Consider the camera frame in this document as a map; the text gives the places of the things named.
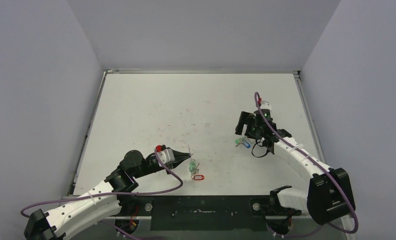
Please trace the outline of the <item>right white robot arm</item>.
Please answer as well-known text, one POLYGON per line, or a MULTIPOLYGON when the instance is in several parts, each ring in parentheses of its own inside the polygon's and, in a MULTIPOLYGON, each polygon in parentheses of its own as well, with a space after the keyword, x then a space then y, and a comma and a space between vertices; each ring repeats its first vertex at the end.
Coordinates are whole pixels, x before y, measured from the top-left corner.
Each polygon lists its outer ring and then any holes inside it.
POLYGON ((278 129, 268 109, 242 111, 235 134, 284 160, 308 182, 307 190, 285 185, 270 191, 268 207, 276 215, 287 209, 309 214, 319 225, 351 215, 356 210, 351 182, 343 168, 334 169, 304 149, 285 129, 278 129))

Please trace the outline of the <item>key with blue tag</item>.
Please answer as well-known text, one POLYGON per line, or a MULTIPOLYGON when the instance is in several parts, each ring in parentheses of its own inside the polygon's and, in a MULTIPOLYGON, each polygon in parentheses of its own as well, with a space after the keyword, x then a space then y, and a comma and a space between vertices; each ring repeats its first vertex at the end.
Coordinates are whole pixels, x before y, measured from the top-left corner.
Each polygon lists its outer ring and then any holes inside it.
POLYGON ((246 148, 250 148, 251 147, 251 144, 245 139, 242 140, 241 144, 243 146, 245 146, 246 148))

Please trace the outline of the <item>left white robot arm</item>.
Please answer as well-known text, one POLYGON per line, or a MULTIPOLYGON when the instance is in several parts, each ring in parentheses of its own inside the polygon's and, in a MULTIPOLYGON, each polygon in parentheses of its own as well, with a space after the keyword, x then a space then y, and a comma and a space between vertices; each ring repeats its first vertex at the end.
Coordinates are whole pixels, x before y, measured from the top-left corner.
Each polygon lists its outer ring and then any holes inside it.
POLYGON ((38 209, 29 215, 23 208, 20 213, 28 218, 23 235, 27 240, 70 240, 107 217, 119 213, 130 215, 135 210, 135 201, 128 196, 137 195, 134 190, 139 186, 138 178, 165 171, 175 177, 179 185, 157 194, 175 191, 181 188, 183 181, 173 169, 191 157, 189 152, 165 145, 156 146, 147 157, 138 150, 130 150, 115 170, 79 197, 61 199, 61 206, 47 211, 38 209))

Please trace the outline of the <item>key with red tag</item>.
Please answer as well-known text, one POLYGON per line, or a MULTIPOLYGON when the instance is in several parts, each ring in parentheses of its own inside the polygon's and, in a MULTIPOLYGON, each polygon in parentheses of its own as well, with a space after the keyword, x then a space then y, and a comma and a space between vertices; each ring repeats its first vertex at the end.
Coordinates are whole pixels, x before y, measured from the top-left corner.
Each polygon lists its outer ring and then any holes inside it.
POLYGON ((191 179, 193 181, 202 181, 205 179, 205 176, 202 174, 195 174, 195 175, 192 175, 191 179))

